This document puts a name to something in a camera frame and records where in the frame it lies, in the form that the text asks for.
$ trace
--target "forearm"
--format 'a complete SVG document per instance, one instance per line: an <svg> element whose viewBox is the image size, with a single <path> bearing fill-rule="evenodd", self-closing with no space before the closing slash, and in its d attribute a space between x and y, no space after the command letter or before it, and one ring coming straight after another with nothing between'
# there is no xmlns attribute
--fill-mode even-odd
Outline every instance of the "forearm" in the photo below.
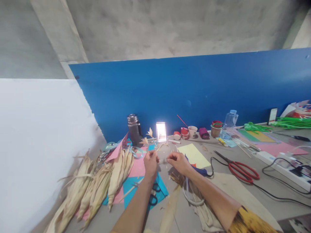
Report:
<svg viewBox="0 0 311 233"><path fill-rule="evenodd" d="M221 225L227 231L241 204L195 170L189 173L188 178L198 187L201 194L218 217Z"/></svg>
<svg viewBox="0 0 311 233"><path fill-rule="evenodd" d="M117 233L141 232L144 224L154 178L144 177L132 200L112 229Z"/></svg>

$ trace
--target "green paper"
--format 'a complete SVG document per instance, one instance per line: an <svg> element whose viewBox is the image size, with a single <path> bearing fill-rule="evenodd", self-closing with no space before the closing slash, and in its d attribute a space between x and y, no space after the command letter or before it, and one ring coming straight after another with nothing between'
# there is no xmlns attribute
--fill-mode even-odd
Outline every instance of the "green paper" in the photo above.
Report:
<svg viewBox="0 0 311 233"><path fill-rule="evenodd" d="M239 130L239 133L242 134L244 137L246 137L250 141L260 141L259 139L255 138L254 136L250 135L245 130Z"/></svg>

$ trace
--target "black thermos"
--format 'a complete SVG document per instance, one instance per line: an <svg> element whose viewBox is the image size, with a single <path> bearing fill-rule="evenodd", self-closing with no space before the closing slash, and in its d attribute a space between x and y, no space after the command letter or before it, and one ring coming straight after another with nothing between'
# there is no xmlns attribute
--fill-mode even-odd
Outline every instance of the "black thermos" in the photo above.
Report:
<svg viewBox="0 0 311 233"><path fill-rule="evenodd" d="M130 139L132 140L133 146L142 147L143 135L140 128L140 123L136 114L130 114L127 116L127 126L129 127Z"/></svg>

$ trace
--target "thermos lid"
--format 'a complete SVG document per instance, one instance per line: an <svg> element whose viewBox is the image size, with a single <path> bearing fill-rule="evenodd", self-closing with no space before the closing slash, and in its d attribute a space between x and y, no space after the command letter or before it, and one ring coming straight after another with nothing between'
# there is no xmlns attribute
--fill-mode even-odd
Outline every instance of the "thermos lid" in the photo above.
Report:
<svg viewBox="0 0 311 233"><path fill-rule="evenodd" d="M134 122L137 120L138 120L138 118L137 118L136 114L130 114L127 116L127 122Z"/></svg>

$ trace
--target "power strip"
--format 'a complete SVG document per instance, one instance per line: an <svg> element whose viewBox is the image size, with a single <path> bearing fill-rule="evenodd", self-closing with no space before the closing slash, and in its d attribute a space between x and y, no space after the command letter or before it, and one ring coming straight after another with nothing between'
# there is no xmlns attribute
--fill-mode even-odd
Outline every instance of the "power strip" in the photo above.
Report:
<svg viewBox="0 0 311 233"><path fill-rule="evenodd" d="M271 154L265 151L257 152L254 154L254 156L268 165L271 165L273 161L276 159L274 156L272 156ZM288 179L290 179L291 181L293 181L294 183L296 183L303 189L305 189L306 191L311 190L311 183L308 182L308 181L311 181L311 178L299 177L295 175L294 173L292 173L290 169L284 168L278 165L277 163L273 164L271 167L274 168L279 173L281 173L283 176L286 176Z"/></svg>

